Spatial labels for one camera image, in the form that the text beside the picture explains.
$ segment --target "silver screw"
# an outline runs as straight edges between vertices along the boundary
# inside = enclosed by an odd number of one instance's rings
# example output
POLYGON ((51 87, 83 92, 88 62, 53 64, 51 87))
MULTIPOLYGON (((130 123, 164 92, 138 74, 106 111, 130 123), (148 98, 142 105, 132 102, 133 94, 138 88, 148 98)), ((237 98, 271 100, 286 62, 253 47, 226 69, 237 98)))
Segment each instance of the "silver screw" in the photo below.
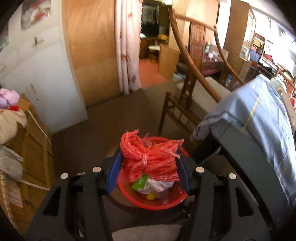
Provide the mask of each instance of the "silver screw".
POLYGON ((63 173, 63 174, 61 175, 61 179, 66 179, 68 176, 69 176, 68 173, 63 173))
POLYGON ((234 173, 229 173, 228 176, 230 179, 233 179, 233 180, 236 179, 236 177, 237 177, 234 173))
POLYGON ((203 173, 205 170, 204 170, 203 167, 197 167, 196 171, 199 172, 199 173, 203 173))
POLYGON ((93 168, 93 172, 100 172, 101 171, 101 168, 100 167, 94 167, 93 168))

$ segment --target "chair leg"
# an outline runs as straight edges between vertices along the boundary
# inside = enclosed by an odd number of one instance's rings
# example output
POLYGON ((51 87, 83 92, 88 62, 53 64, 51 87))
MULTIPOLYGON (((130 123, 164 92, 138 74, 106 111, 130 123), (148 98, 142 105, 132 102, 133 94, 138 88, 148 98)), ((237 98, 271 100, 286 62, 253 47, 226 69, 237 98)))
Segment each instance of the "chair leg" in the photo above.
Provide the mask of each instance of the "chair leg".
POLYGON ((160 123, 159 123, 159 128, 158 128, 158 133, 160 134, 163 130, 163 123, 165 121, 165 113, 167 112, 168 109, 168 98, 170 96, 169 92, 166 92, 165 94, 165 101, 163 103, 163 112, 161 114, 161 118, 160 118, 160 123))

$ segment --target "green packet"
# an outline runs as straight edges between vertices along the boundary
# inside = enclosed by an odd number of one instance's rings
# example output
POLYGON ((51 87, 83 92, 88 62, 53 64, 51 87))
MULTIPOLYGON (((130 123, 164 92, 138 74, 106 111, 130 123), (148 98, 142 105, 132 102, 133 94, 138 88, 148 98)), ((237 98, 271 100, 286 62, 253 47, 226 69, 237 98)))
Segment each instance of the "green packet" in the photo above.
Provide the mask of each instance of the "green packet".
POLYGON ((133 182, 132 189, 133 190, 143 189, 144 186, 146 185, 147 179, 148 179, 147 175, 143 174, 137 181, 133 182))

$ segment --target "floral curtain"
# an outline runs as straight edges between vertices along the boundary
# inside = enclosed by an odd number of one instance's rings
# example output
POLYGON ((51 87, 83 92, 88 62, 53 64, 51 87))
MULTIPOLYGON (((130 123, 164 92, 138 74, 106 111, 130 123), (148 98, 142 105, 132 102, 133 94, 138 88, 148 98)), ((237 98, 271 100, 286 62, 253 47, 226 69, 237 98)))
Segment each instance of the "floral curtain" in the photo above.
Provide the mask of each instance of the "floral curtain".
POLYGON ((116 58, 119 89, 123 94, 142 88, 139 77, 142 1, 116 0, 116 58))

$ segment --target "paper label on wooden crate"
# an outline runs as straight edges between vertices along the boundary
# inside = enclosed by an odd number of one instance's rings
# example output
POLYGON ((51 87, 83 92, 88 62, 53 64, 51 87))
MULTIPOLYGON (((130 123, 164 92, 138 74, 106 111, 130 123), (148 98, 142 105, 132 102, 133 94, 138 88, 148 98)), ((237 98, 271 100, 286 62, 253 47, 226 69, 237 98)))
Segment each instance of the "paper label on wooden crate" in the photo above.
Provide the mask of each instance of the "paper label on wooden crate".
POLYGON ((23 208, 22 194, 20 188, 14 180, 6 179, 9 203, 23 208))

